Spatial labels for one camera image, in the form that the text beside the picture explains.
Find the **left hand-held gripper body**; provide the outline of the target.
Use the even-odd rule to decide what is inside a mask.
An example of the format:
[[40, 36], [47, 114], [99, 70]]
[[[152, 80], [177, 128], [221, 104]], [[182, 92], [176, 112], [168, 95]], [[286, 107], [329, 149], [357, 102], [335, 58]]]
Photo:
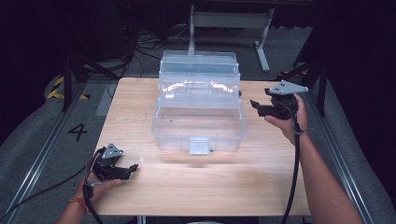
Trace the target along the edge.
[[94, 174], [101, 180], [123, 179], [122, 170], [116, 166], [117, 161], [123, 155], [123, 151], [118, 149], [113, 143], [97, 150], [98, 156], [93, 164]]

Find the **person's left hand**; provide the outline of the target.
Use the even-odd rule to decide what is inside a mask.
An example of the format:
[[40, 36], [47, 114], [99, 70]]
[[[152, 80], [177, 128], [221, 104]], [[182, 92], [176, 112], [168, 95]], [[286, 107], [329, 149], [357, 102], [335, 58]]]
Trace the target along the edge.
[[110, 179], [101, 182], [94, 173], [90, 173], [88, 177], [83, 176], [81, 178], [81, 185], [83, 185], [86, 181], [91, 184], [96, 184], [96, 186], [92, 188], [92, 202], [99, 200], [107, 191], [114, 189], [123, 183], [123, 181], [120, 179]]

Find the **black tripod stand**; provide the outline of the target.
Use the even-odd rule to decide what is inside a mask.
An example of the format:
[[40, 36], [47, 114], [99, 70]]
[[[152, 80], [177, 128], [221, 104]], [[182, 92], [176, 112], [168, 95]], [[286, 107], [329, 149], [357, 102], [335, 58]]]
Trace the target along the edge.
[[316, 82], [318, 82], [318, 96], [317, 96], [317, 107], [319, 114], [324, 117], [324, 103], [327, 87], [328, 69], [326, 62], [323, 60], [315, 60], [313, 62], [304, 63], [300, 66], [295, 67], [289, 72], [280, 72], [276, 80], [288, 80], [292, 77], [299, 76], [305, 73], [301, 84], [308, 88], [312, 88]]
[[67, 53], [64, 60], [64, 106], [62, 111], [65, 112], [73, 102], [72, 96], [72, 77], [77, 82], [86, 82], [89, 79], [86, 65], [98, 71], [100, 74], [109, 77], [112, 80], [119, 80], [120, 76], [104, 68], [99, 63], [88, 59], [80, 54]]

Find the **grey metal stand frame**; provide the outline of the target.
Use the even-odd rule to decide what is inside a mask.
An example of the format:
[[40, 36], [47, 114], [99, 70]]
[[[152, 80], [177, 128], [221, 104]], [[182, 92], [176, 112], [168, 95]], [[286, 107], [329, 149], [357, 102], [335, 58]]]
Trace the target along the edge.
[[238, 29], [261, 29], [261, 39], [254, 42], [262, 71], [268, 73], [270, 71], [269, 63], [263, 49], [264, 42], [268, 35], [270, 25], [275, 10], [270, 8], [266, 13], [236, 13], [236, 12], [202, 12], [195, 9], [195, 5], [191, 5], [189, 29], [190, 41], [188, 53], [195, 52], [195, 28], [238, 28]]

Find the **clear plastic storage box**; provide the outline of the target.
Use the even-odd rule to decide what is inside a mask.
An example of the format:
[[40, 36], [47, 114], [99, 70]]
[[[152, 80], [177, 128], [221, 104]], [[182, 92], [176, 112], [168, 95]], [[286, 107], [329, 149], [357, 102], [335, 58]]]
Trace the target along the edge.
[[232, 52], [166, 50], [151, 131], [160, 149], [233, 151], [247, 131]]

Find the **person's right hand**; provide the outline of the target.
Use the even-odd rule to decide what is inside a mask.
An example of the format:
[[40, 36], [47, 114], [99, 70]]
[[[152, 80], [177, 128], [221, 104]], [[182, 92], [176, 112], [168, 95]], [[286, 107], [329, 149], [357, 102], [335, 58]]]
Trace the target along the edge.
[[[303, 130], [303, 133], [300, 135], [300, 143], [304, 146], [310, 141], [310, 136], [308, 134], [308, 116], [305, 111], [304, 100], [296, 93], [294, 93], [294, 97], [296, 98], [298, 104], [297, 122], [300, 128]], [[295, 132], [292, 127], [292, 119], [282, 120], [273, 116], [265, 116], [264, 119], [270, 124], [279, 128], [285, 137], [293, 145], [295, 144]]]

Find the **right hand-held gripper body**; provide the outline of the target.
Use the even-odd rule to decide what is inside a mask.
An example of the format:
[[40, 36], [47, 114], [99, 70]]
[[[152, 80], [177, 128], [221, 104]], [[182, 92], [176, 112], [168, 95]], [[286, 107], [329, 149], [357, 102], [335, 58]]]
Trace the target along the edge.
[[290, 119], [297, 110], [298, 104], [294, 93], [308, 92], [309, 89], [286, 80], [281, 80], [273, 88], [266, 88], [264, 92], [271, 97], [272, 107], [275, 111], [273, 117], [277, 119]]

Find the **yellow black floor tape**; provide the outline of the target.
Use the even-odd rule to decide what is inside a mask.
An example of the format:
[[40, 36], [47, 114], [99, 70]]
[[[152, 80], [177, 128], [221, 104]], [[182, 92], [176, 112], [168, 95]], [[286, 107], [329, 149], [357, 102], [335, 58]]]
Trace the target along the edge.
[[64, 76], [59, 76], [56, 81], [54, 82], [49, 94], [47, 96], [48, 99], [56, 98], [56, 99], [63, 99], [64, 94], [59, 93], [58, 90], [60, 89], [61, 85], [64, 83]]

